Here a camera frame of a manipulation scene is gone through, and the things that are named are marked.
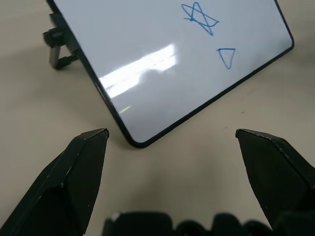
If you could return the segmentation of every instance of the beige table surface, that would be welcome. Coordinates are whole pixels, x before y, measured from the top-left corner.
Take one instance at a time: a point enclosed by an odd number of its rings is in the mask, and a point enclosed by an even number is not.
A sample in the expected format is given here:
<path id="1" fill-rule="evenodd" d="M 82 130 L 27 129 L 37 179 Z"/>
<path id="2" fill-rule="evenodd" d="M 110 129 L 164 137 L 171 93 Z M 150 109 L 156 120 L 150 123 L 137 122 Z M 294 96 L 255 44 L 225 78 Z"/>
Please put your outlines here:
<path id="1" fill-rule="evenodd" d="M 296 47 L 148 148 L 122 136 L 80 62 L 55 71 L 44 0 L 0 1 L 0 225 L 41 170 L 82 132 L 110 130 L 87 230 L 120 210 L 168 212 L 209 228 L 218 212 L 267 222 L 247 179 L 237 128 L 286 138 L 315 165 L 315 3 L 280 0 Z"/>

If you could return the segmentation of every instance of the white board surface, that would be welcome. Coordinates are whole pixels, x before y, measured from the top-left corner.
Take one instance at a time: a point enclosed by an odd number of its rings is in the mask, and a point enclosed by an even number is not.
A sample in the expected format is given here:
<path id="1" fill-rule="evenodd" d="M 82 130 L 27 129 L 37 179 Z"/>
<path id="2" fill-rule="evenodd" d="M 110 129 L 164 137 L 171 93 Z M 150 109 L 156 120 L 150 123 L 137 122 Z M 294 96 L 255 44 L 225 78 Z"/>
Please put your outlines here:
<path id="1" fill-rule="evenodd" d="M 292 46 L 274 0 L 55 0 L 144 143 Z"/>

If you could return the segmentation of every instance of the blue marker drawing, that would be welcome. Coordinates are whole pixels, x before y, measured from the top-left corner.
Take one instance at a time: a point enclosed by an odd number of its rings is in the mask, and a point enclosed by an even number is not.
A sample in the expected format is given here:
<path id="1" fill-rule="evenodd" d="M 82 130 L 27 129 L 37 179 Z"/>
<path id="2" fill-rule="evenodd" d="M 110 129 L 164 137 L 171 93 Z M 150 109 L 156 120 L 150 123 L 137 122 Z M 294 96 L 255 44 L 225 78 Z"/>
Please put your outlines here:
<path id="1" fill-rule="evenodd" d="M 219 21 L 217 21 L 216 19 L 206 15 L 203 13 L 199 3 L 197 3 L 196 1 L 193 3 L 192 6 L 186 5 L 186 4 L 182 4 L 182 9 L 186 12 L 186 14 L 189 16 L 189 18 L 184 18 L 186 20 L 190 20 L 193 22 L 196 22 L 197 24 L 199 24 L 205 31 L 207 31 L 207 33 L 211 36 L 213 36 L 213 32 L 211 30 L 211 27 L 215 26 L 217 23 L 219 23 Z M 203 22 L 198 21 L 194 15 L 195 12 L 197 12 L 197 14 L 201 14 L 202 18 L 203 18 Z"/>
<path id="2" fill-rule="evenodd" d="M 219 48 L 217 49 L 219 55 L 225 65 L 225 67 L 229 70 L 232 67 L 233 57 L 235 54 L 235 48 Z"/>

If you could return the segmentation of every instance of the blue triangle drawing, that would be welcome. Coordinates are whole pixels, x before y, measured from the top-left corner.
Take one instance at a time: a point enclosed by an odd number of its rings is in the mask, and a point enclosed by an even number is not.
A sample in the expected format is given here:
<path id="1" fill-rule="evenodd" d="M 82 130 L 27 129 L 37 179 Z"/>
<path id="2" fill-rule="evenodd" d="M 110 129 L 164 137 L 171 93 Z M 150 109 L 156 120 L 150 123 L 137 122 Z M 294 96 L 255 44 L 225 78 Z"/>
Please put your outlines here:
<path id="1" fill-rule="evenodd" d="M 219 55 L 225 65 L 225 67 L 229 70 L 233 64 L 233 58 L 235 54 L 235 48 L 219 48 L 217 49 Z"/>
<path id="2" fill-rule="evenodd" d="M 182 9 L 185 11 L 185 13 L 189 16 L 189 18 L 185 18 L 186 20 L 190 20 L 193 22 L 196 22 L 199 24 L 207 33 L 211 36 L 213 36 L 213 32 L 211 30 L 211 27 L 215 26 L 219 21 L 216 19 L 208 16 L 207 14 L 203 13 L 203 10 L 199 3 L 194 2 L 192 6 L 182 4 Z M 198 20 L 195 18 L 195 15 L 198 14 L 198 18 L 201 18 Z"/>

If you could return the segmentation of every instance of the black whiteboard frame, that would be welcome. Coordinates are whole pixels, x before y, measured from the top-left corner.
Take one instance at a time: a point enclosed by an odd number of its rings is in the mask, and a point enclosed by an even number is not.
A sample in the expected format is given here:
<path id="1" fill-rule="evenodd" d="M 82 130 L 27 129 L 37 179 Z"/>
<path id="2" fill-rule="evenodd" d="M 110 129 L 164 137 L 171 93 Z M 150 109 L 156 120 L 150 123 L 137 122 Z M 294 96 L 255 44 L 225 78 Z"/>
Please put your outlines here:
<path id="1" fill-rule="evenodd" d="M 254 70 L 252 73 L 250 73 L 249 75 L 245 76 L 244 78 L 242 78 L 241 80 L 239 80 L 238 82 L 234 83 L 233 85 L 231 85 L 230 87 L 228 87 L 227 89 L 225 89 L 224 91 L 222 91 L 221 93 L 219 93 L 218 95 L 216 95 L 215 97 L 211 98 L 209 101 L 205 102 L 204 104 L 202 104 L 200 107 L 196 108 L 195 110 L 193 110 L 192 112 L 188 113 L 186 116 L 182 117 L 181 119 L 179 119 L 178 121 L 176 121 L 175 123 L 173 123 L 172 125 L 170 125 L 169 127 L 167 127 L 166 129 L 162 130 L 161 132 L 159 132 L 158 134 L 156 134 L 155 136 L 153 136 L 152 138 L 148 139 L 145 142 L 139 143 L 136 142 L 130 135 L 130 133 L 128 132 L 126 126 L 124 125 L 122 119 L 120 118 L 118 112 L 116 111 L 113 103 L 110 100 L 110 97 L 108 96 L 108 94 L 106 93 L 106 91 L 104 90 L 101 82 L 99 81 L 98 77 L 96 76 L 94 70 L 92 69 L 88 59 L 86 58 L 83 50 L 81 49 L 81 47 L 79 46 L 75 51 L 74 54 L 79 58 L 79 60 L 82 62 L 83 66 L 85 67 L 88 75 L 90 76 L 90 78 L 92 79 L 92 81 L 94 82 L 98 92 L 100 93 L 100 95 L 102 96 L 105 104 L 107 105 L 110 113 L 112 114 L 112 116 L 114 117 L 117 125 L 119 126 L 120 130 L 122 131 L 124 137 L 126 138 L 126 140 L 134 147 L 136 148 L 146 148 L 147 146 L 151 145 L 152 143 L 154 143 L 156 140 L 160 139 L 161 137 L 163 137 L 164 135 L 166 135 L 167 133 L 169 133 L 170 131 L 172 131 L 173 129 L 175 129 L 177 126 L 179 126 L 180 124 L 184 123 L 186 120 L 188 120 L 189 118 L 191 118 L 192 116 L 196 115 L 197 113 L 199 113 L 201 110 L 203 110 L 204 108 L 206 108 L 207 106 L 209 106 L 211 103 L 213 103 L 214 101 L 218 100 L 220 97 L 222 97 L 223 95 L 225 95 L 226 93 L 228 93 L 229 91 L 231 91 L 232 89 L 234 89 L 235 87 L 237 87 L 238 85 L 240 85 L 242 82 L 246 81 L 247 79 L 249 79 L 250 77 L 252 77 L 253 75 L 255 75 L 256 73 L 258 73 L 260 70 L 264 69 L 265 67 L 267 67 L 268 65 L 270 65 L 271 63 L 273 63 L 274 61 L 276 61 L 277 59 L 281 58 L 283 55 L 285 55 L 286 53 L 288 53 L 289 51 L 291 51 L 294 48 L 294 38 L 293 35 L 286 23 L 286 20 L 284 18 L 284 15 L 280 9 L 280 6 L 278 4 L 277 0 L 274 0 L 277 6 L 277 9 L 283 19 L 283 22 L 285 24 L 285 27 L 291 37 L 292 40 L 292 45 L 291 47 L 289 47 L 288 49 L 286 49 L 284 52 L 282 52 L 281 54 L 279 54 L 278 56 L 276 56 L 275 58 L 271 59 L 270 61 L 268 61 L 267 63 L 265 63 L 264 65 L 262 65 L 261 67 L 259 67 L 258 69 Z M 59 11 L 57 5 L 55 4 L 54 0 L 47 0 L 50 8 L 52 9 L 52 11 L 54 13 L 60 14 L 62 15 L 62 13 Z M 75 36 L 73 35 L 70 27 L 68 25 L 66 25 L 66 29 L 67 29 L 67 33 L 70 33 L 73 38 L 75 38 Z"/>

